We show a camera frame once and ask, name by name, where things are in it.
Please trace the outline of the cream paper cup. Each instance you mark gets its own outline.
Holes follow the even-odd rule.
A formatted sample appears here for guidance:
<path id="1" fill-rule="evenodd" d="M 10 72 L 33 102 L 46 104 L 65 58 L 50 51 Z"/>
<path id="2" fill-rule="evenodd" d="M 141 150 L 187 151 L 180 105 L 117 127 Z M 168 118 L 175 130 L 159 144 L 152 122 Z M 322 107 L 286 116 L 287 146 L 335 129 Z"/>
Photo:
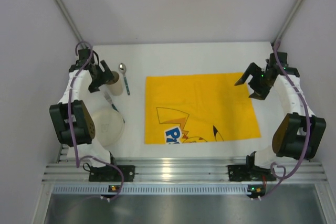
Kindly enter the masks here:
<path id="1" fill-rule="evenodd" d="M 123 93 L 122 80 L 118 72 L 112 71 L 113 80 L 109 84 L 109 90 L 113 96 L 120 96 Z"/>

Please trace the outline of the cream upturned bowl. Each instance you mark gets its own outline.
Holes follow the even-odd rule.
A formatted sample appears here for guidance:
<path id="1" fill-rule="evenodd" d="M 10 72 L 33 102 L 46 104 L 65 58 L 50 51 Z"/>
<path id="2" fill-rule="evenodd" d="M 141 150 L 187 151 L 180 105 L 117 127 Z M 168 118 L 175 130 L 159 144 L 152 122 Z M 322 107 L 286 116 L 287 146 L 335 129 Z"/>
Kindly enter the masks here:
<path id="1" fill-rule="evenodd" d="M 96 129 L 96 139 L 107 148 L 115 144 L 123 134 L 124 119 L 112 107 L 102 108 L 92 114 Z"/>

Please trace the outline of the yellow printed cloth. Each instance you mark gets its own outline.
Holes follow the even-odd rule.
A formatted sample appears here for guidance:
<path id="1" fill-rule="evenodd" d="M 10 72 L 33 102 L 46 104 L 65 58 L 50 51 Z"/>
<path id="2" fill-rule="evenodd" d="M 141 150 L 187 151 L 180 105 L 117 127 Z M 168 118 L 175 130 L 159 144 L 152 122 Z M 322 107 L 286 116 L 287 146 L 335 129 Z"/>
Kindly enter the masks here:
<path id="1" fill-rule="evenodd" d="M 229 142 L 260 138 L 242 73 L 147 77 L 147 145 Z"/>

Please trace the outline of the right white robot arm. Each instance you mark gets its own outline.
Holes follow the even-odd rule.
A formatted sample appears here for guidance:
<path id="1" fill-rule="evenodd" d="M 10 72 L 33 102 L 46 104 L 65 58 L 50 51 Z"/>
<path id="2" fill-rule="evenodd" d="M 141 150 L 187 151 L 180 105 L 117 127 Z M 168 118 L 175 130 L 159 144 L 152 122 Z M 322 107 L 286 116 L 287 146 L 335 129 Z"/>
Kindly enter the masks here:
<path id="1" fill-rule="evenodd" d="M 249 175 L 270 176 L 278 179 L 274 166 L 277 157 L 293 158 L 301 164 L 313 159 L 326 129 L 324 118 L 317 117 L 309 108 L 300 85 L 300 73 L 290 67 L 287 53 L 271 53 L 265 68 L 252 62 L 236 85 L 248 83 L 253 93 L 250 98 L 265 100 L 274 88 L 280 98 L 284 119 L 273 135 L 271 145 L 246 157 Z"/>

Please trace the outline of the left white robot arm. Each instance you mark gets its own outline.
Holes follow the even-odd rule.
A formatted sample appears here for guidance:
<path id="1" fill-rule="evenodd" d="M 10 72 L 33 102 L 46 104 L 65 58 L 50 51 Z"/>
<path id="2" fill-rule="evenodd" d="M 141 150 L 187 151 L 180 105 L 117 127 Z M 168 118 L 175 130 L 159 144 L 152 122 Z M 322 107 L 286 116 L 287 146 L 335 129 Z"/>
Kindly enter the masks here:
<path id="1" fill-rule="evenodd" d="M 84 159 L 90 159 L 97 169 L 115 167 L 113 155 L 96 138 L 96 127 L 84 102 L 115 77 L 91 46 L 76 47 L 75 54 L 77 60 L 69 68 L 66 90 L 59 102 L 49 107 L 57 139 L 73 150 L 77 168 Z"/>

